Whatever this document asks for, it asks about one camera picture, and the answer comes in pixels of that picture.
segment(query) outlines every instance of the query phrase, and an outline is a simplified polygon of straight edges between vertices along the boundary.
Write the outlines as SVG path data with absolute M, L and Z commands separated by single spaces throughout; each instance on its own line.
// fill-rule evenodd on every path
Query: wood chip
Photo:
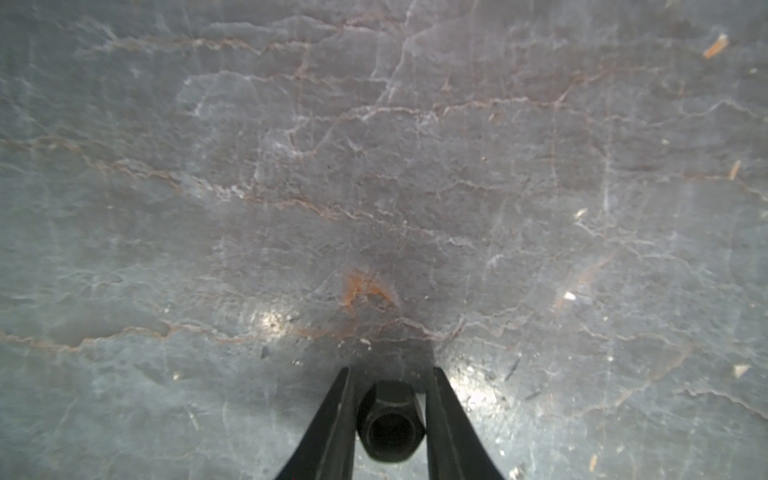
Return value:
M 730 41 L 728 40 L 728 35 L 721 33 L 720 36 L 717 37 L 717 40 L 712 44 L 712 46 L 704 51 L 703 53 L 704 58 L 710 59 L 714 57 L 715 55 L 722 52 L 723 49 L 727 47 L 729 43 Z
M 743 374 L 746 373 L 747 370 L 750 369 L 749 365 L 734 365 L 733 366 L 733 376 L 740 379 Z
M 733 166 L 730 168 L 730 173 L 728 174 L 728 180 L 733 180 L 736 178 L 736 174 L 739 173 L 739 168 L 741 167 L 741 160 L 737 160 Z

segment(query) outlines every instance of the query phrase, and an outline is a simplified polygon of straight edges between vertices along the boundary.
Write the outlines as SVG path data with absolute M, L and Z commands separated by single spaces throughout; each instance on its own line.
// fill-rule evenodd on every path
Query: hexagonal socket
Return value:
M 357 432 L 374 460 L 407 460 L 425 434 L 422 410 L 411 386 L 389 380 L 374 384 L 360 403 Z

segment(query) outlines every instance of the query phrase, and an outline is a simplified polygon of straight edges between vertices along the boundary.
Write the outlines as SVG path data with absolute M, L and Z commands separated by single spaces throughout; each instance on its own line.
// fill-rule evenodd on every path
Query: gray marble surface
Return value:
M 0 478 L 269 479 L 350 363 L 768 478 L 764 0 L 9 0 L 0 101 Z

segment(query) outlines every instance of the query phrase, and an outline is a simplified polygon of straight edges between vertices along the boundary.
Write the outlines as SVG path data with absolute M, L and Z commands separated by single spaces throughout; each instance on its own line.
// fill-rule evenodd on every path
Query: black hex nut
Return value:
M 411 386 L 389 380 L 375 383 L 357 411 L 357 432 L 374 460 L 397 463 L 413 455 L 425 430 Z

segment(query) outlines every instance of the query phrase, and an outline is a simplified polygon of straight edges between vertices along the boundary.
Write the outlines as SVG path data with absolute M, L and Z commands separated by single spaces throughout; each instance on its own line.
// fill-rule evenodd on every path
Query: black metal part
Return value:
M 276 480 L 350 480 L 356 410 L 353 370 L 345 367 Z
M 503 480 L 442 369 L 433 368 L 426 385 L 430 480 Z
M 397 463 L 410 458 L 425 433 L 413 388 L 389 380 L 375 383 L 360 403 L 357 432 L 374 460 Z

